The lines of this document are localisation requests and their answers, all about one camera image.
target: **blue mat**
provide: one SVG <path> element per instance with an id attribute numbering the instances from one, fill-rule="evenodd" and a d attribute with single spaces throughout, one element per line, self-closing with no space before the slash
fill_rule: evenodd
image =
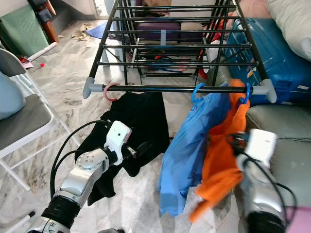
<path id="1" fill-rule="evenodd" d="M 97 26 L 96 28 L 93 28 L 91 30 L 87 30 L 86 32 L 93 37 L 101 39 L 103 34 L 104 34 L 106 26 L 107 26 L 107 22 Z"/>

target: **orange shirt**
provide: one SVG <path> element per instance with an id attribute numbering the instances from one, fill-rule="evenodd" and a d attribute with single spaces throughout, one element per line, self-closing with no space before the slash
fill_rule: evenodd
<path id="1" fill-rule="evenodd" d="M 244 84 L 238 79 L 233 79 L 230 86 Z M 241 97 L 245 98 L 245 94 L 230 94 L 231 110 L 226 119 L 208 133 L 210 143 L 203 165 L 202 184 L 197 190 L 197 194 L 205 200 L 190 215 L 191 222 L 197 220 L 207 208 L 220 202 L 243 178 L 237 167 L 233 148 L 227 142 L 228 135 L 238 131 L 244 132 L 246 128 L 245 115 L 250 102 L 239 104 Z"/>

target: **blue suitcase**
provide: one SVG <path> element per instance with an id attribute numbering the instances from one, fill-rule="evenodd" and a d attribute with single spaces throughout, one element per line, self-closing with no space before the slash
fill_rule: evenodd
<path id="1" fill-rule="evenodd" d="M 311 103 L 311 62 L 296 55 L 283 38 L 281 30 L 273 19 L 247 18 L 260 57 L 266 68 L 277 94 L 277 103 Z M 236 21 L 233 29 L 242 29 Z M 231 33 L 228 44 L 247 43 L 244 33 Z M 239 48 L 225 50 L 226 58 L 236 53 Z M 228 62 L 252 62 L 250 49 L 228 59 Z M 259 85 L 260 75 L 256 68 L 230 66 L 234 78 L 244 83 Z M 252 95 L 251 104 L 269 103 L 265 96 Z"/>

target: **green mat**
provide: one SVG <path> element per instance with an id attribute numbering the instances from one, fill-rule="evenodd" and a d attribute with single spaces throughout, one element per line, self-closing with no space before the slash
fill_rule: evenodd
<path id="1" fill-rule="evenodd" d="M 0 18 L 3 33 L 21 52 L 31 56 L 48 46 L 48 41 L 30 5 L 8 13 Z"/>

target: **black cable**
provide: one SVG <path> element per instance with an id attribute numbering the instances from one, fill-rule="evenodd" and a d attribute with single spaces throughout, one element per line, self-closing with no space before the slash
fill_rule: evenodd
<path id="1" fill-rule="evenodd" d="M 281 188 L 284 188 L 285 190 L 289 191 L 290 194 L 292 195 L 293 197 L 293 214 L 292 214 L 292 217 L 291 219 L 289 220 L 289 224 L 291 224 L 291 222 L 293 221 L 295 215 L 296 215 L 296 211 L 297 211 L 297 205 L 298 205 L 298 201 L 297 201 L 297 197 L 295 195 L 295 193 L 289 188 L 289 187 L 286 187 L 285 185 L 281 184 L 281 183 L 276 183 L 277 186 L 280 186 Z"/>
<path id="2" fill-rule="evenodd" d="M 54 181 L 55 181 L 55 177 L 56 177 L 56 173 L 57 173 L 57 170 L 59 168 L 59 166 L 61 165 L 61 163 L 63 162 L 64 159 L 66 159 L 69 155 L 73 154 L 73 153 L 76 153 L 76 152 L 80 152 L 80 153 L 85 153 L 86 151 L 84 150 L 73 150 L 73 151 L 70 151 L 68 152 L 67 154 L 65 154 L 58 162 L 58 164 L 56 165 L 55 167 L 55 170 L 53 171 L 55 176 L 54 176 Z"/>
<path id="3" fill-rule="evenodd" d="M 278 194 L 278 196 L 279 196 L 279 198 L 281 200 L 281 204 L 282 204 L 282 208 L 283 208 L 284 216 L 285 216 L 285 227 L 287 227 L 289 225 L 289 222 L 288 222 L 288 218 L 287 218 L 288 216 L 287 216 L 287 210 L 286 210 L 286 206 L 285 206 L 285 201 L 284 201 L 283 196 L 281 195 L 281 192 L 277 188 L 276 183 L 271 179 L 270 175 L 257 163 L 257 161 L 255 159 L 253 159 L 251 156 L 249 156 L 244 151 L 240 151 L 240 153 L 244 154 L 248 158 L 245 162 L 247 162 L 247 161 L 253 162 L 262 171 L 262 173 L 268 178 L 268 180 L 272 184 L 273 188 L 275 189 L 276 193 Z"/>
<path id="4" fill-rule="evenodd" d="M 51 170 L 51 176 L 50 176 L 50 194 L 51 194 L 51 199 L 53 198 L 53 195 L 55 194 L 55 182 L 54 182 L 54 178 L 55 178 L 55 167 L 56 167 L 56 164 L 57 164 L 57 161 L 60 157 L 60 154 L 62 153 L 65 145 L 67 144 L 67 142 L 70 140 L 70 138 L 78 131 L 80 131 L 81 129 L 83 129 L 84 127 L 88 126 L 88 125 L 91 125 L 91 124 L 94 124 L 94 123 L 103 123 L 103 124 L 106 124 L 106 121 L 104 120 L 94 120 L 94 121 L 91 121 L 89 123 L 86 123 L 84 124 L 83 126 L 79 127 L 78 129 L 76 129 L 75 131 L 73 131 L 67 138 L 66 140 L 64 141 L 63 145 L 61 146 L 61 148 L 59 149 L 58 153 L 57 153 L 57 156 L 54 160 L 54 163 L 52 165 L 52 170 Z"/>

